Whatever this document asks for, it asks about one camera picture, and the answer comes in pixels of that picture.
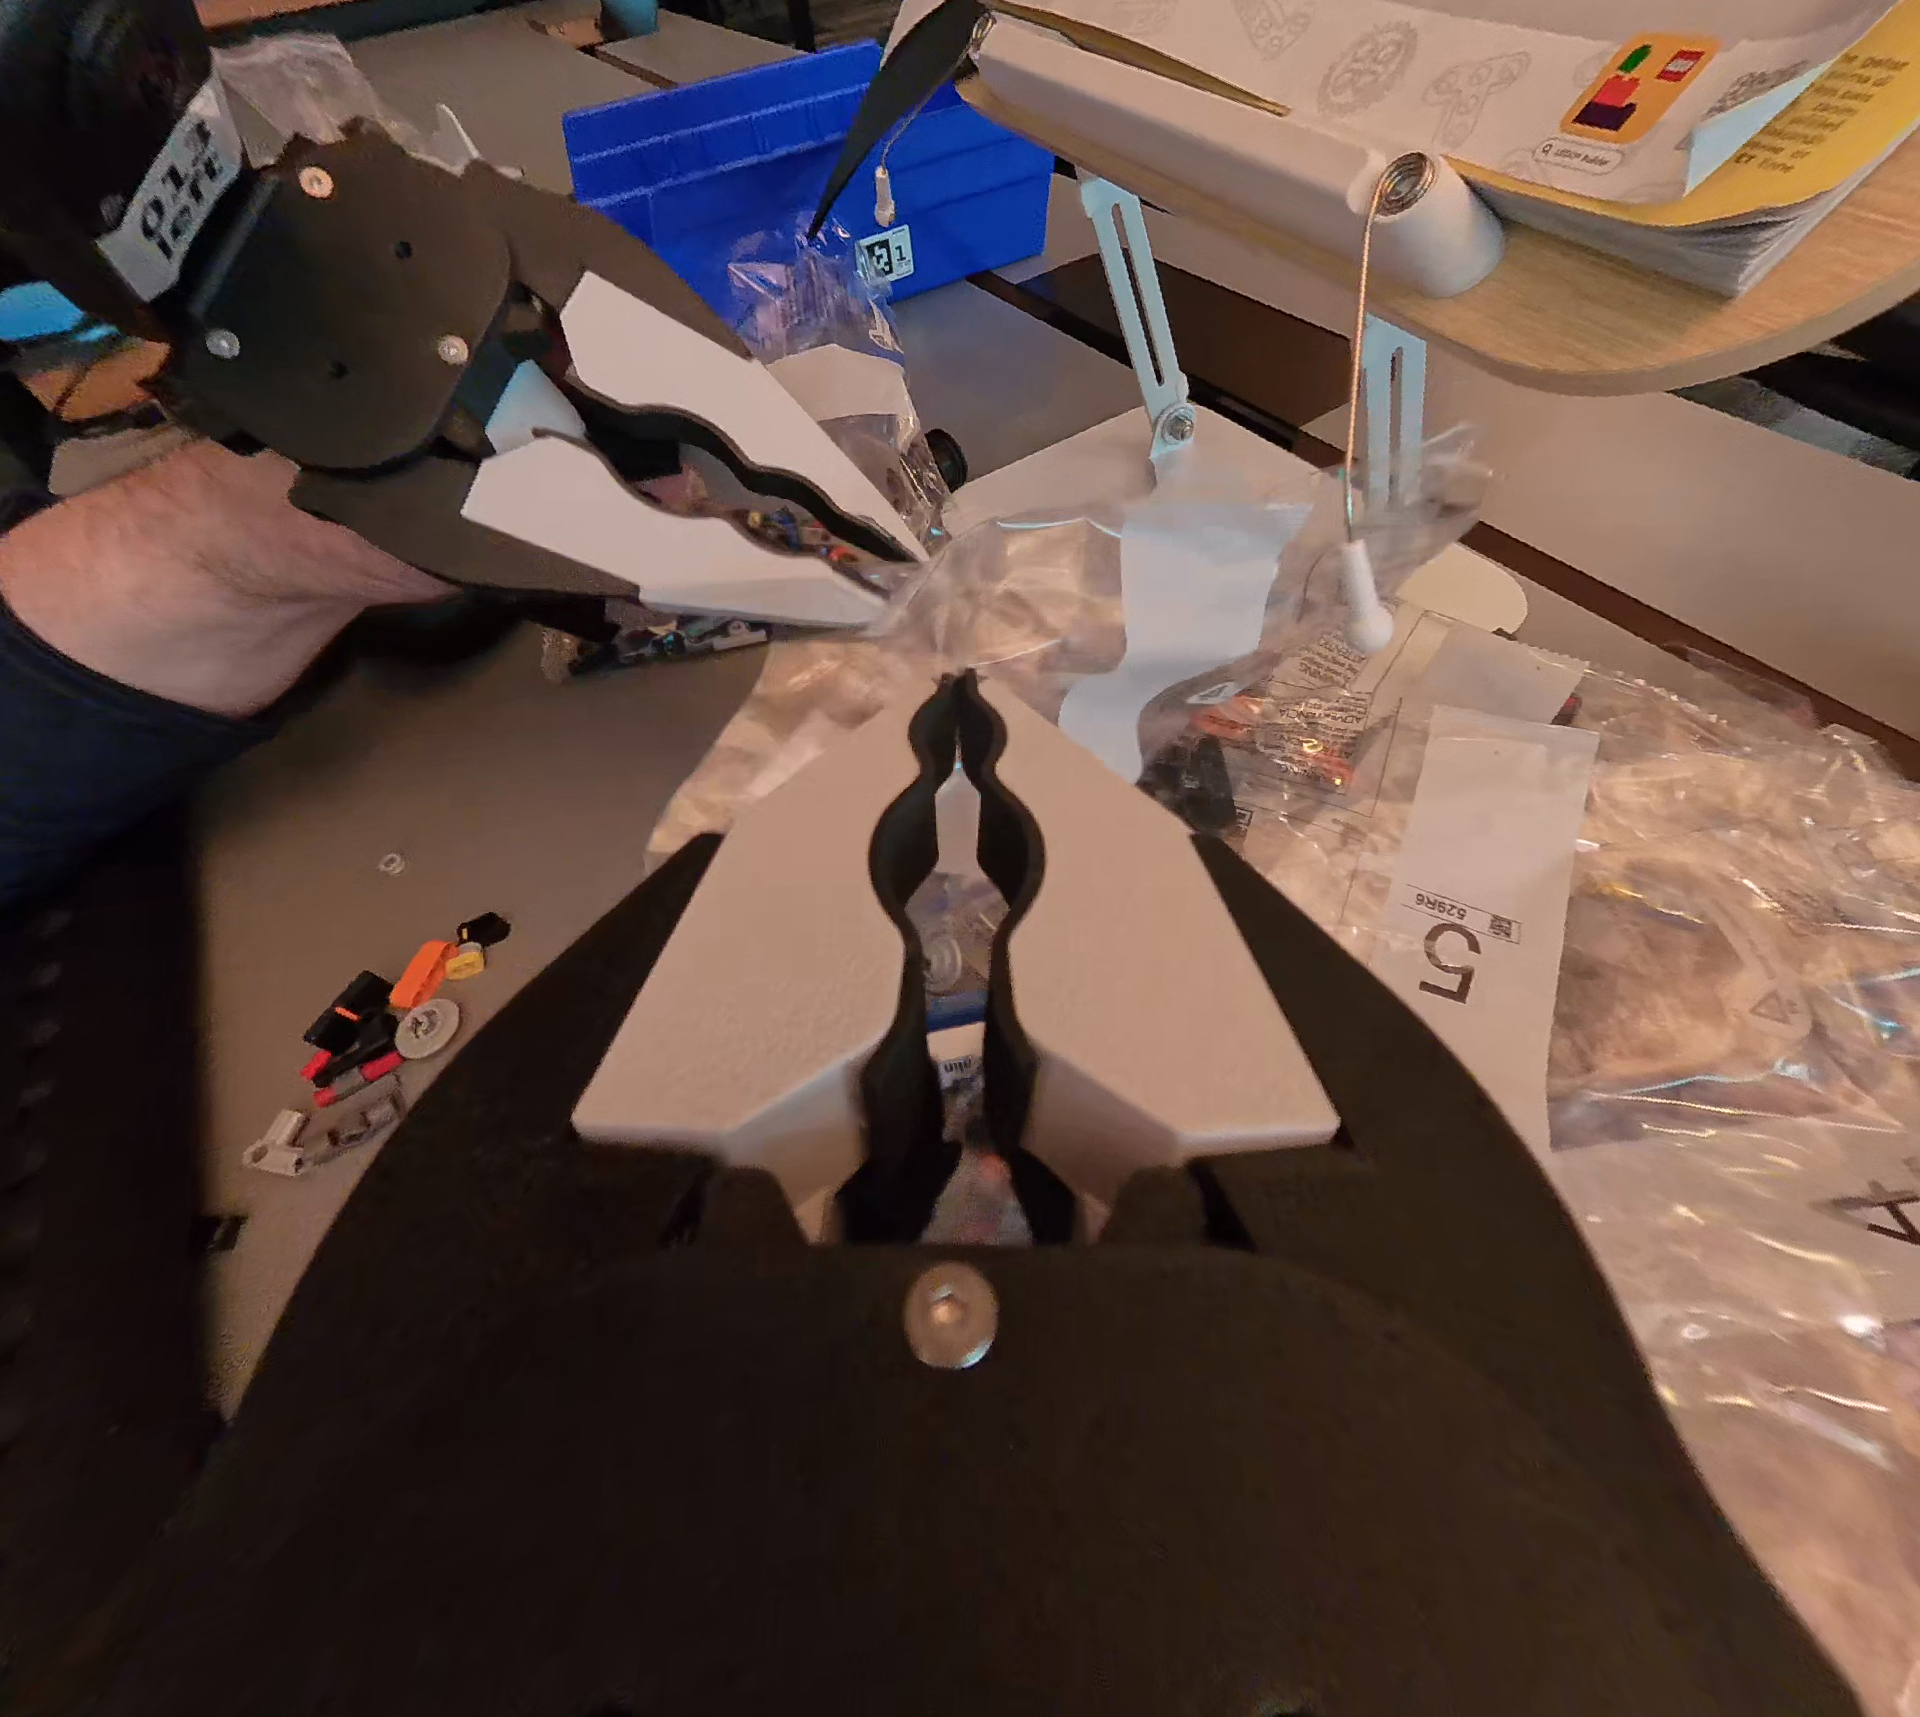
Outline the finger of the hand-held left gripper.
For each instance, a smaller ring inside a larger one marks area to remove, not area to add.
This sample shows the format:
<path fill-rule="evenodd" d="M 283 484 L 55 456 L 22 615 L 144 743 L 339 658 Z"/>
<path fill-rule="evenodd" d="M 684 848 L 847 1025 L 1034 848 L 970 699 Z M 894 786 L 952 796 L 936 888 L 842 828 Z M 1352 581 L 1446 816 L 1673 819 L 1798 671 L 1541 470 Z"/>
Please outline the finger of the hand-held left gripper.
<path fill-rule="evenodd" d="M 534 436 L 486 460 L 463 517 L 605 574 L 664 613 L 868 628 L 886 610 L 865 581 L 822 558 L 777 551 L 727 515 L 672 515 L 639 498 L 598 454 L 566 436 Z"/>
<path fill-rule="evenodd" d="M 741 482 L 769 477 L 790 498 L 814 492 L 839 524 L 839 540 L 871 536 L 871 553 L 925 558 L 886 497 L 750 354 L 722 348 L 600 274 L 582 274 L 561 324 L 588 402 L 680 413 L 697 436 L 719 440 Z"/>

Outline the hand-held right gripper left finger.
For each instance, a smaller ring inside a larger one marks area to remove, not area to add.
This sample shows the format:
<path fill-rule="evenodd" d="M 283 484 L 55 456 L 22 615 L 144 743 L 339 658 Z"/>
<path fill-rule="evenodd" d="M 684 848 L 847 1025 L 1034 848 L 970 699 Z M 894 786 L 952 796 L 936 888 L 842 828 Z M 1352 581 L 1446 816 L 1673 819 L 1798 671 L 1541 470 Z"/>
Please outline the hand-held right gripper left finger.
<path fill-rule="evenodd" d="M 678 862 L 701 873 L 574 1110 L 584 1143 L 700 1155 L 915 1243 L 957 1149 L 910 900 L 939 867 L 957 683 L 884 707 Z"/>

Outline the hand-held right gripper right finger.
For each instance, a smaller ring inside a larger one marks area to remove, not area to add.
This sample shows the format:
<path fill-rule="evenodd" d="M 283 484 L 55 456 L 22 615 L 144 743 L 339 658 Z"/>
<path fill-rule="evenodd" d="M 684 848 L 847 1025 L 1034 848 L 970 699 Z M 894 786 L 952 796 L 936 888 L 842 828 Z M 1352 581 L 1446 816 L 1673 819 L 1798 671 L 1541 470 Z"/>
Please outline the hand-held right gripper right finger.
<path fill-rule="evenodd" d="M 959 681 L 992 947 L 982 1109 L 1037 1248 L 1145 1170 L 1327 1149 L 1339 1113 L 1196 834 L 997 681 Z"/>

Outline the person's left hand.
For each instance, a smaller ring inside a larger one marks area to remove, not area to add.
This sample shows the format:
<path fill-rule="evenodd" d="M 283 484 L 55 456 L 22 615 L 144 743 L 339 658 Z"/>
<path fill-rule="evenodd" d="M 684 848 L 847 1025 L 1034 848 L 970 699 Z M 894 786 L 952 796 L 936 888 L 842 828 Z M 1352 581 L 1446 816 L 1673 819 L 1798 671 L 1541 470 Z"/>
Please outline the person's left hand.
<path fill-rule="evenodd" d="M 2 602 L 46 648 L 229 722 L 287 697 L 371 608 L 451 584 L 301 511 L 296 466 L 187 440 L 2 536 Z"/>

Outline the cluster of dark toy pieces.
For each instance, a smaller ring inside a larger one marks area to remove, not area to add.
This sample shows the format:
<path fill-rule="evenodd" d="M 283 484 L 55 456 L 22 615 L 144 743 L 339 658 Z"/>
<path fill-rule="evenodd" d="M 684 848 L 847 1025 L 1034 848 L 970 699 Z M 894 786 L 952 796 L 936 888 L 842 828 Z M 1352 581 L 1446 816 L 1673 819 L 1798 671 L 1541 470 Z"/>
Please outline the cluster of dark toy pieces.
<path fill-rule="evenodd" d="M 584 681 L 634 667 L 680 666 L 760 650 L 767 626 L 741 618 L 593 618 L 575 628 L 542 628 L 540 671 L 549 683 Z"/>

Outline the crumpled empty clear bag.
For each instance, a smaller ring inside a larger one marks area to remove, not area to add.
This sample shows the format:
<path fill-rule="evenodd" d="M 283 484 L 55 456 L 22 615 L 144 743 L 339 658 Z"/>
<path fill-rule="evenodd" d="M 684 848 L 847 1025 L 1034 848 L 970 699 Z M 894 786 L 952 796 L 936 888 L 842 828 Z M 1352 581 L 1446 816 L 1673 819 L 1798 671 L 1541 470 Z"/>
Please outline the crumpled empty clear bag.
<path fill-rule="evenodd" d="M 923 545 L 947 536 L 952 484 L 915 405 L 894 308 L 832 229 L 731 251 L 731 319 L 777 382 L 829 430 Z"/>

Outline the blue plastic bin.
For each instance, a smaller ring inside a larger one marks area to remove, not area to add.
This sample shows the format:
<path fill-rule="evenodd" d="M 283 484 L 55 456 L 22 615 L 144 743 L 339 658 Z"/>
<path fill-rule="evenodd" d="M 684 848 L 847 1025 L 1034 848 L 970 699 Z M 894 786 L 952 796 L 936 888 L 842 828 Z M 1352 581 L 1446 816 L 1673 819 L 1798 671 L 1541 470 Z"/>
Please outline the blue plastic bin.
<path fill-rule="evenodd" d="M 709 174 L 795 153 L 838 162 L 884 61 L 877 41 L 797 52 L 564 117 L 574 195 L 611 204 Z"/>
<path fill-rule="evenodd" d="M 838 163 L 826 162 L 829 151 L 795 153 L 680 178 L 615 196 L 602 212 L 731 319 L 731 251 L 767 232 L 806 235 Z M 842 232 L 858 270 L 899 305 L 1037 255 L 1051 174 L 1049 151 L 943 92 L 851 174 L 822 238 Z"/>

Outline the black toy piece red stripe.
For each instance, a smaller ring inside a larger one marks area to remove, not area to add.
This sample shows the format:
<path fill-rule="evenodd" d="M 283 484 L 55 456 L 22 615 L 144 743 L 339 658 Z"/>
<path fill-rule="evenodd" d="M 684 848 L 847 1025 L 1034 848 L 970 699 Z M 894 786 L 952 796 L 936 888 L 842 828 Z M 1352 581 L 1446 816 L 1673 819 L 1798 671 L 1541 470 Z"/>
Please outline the black toy piece red stripe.
<path fill-rule="evenodd" d="M 370 1029 L 371 1020 L 390 1014 L 393 986 L 378 974 L 361 971 L 308 1025 L 301 1044 L 328 1058 L 344 1055 Z"/>

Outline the red and grey toy pins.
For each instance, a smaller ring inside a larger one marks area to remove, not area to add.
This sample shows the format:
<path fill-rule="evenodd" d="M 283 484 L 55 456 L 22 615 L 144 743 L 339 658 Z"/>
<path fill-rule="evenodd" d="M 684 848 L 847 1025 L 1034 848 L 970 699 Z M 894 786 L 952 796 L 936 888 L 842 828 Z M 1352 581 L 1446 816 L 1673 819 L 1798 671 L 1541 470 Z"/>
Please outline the red and grey toy pins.
<path fill-rule="evenodd" d="M 370 1040 L 342 1052 L 315 1052 L 315 1058 L 301 1068 L 301 1080 L 308 1080 L 308 1109 L 321 1110 L 339 1106 L 356 1091 L 397 1074 L 400 1066 L 402 1058 L 390 1040 Z"/>

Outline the wooden book stand white legs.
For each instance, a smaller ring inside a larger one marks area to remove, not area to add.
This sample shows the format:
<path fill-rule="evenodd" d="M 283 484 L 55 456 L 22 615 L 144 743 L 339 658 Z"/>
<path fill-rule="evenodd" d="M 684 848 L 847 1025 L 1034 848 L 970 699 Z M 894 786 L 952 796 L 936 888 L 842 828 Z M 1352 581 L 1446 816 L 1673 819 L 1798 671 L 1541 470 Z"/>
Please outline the wooden book stand white legs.
<path fill-rule="evenodd" d="M 1626 264 L 1535 225 L 1506 225 L 1426 151 L 1375 151 L 1161 57 L 1094 46 L 994 0 L 943 0 L 895 35 L 810 221 L 877 171 L 959 76 L 963 99 L 1066 156 L 1140 377 L 1158 497 L 1196 484 L 1196 434 L 1142 204 L 1192 217 L 1327 279 L 1352 279 L 1352 405 L 1342 477 L 1362 462 L 1375 505 L 1418 470 L 1429 348 L 1550 393 L 1647 393 L 1793 358 L 1917 290 L 1917 138 L 1891 149 L 1745 300 Z"/>

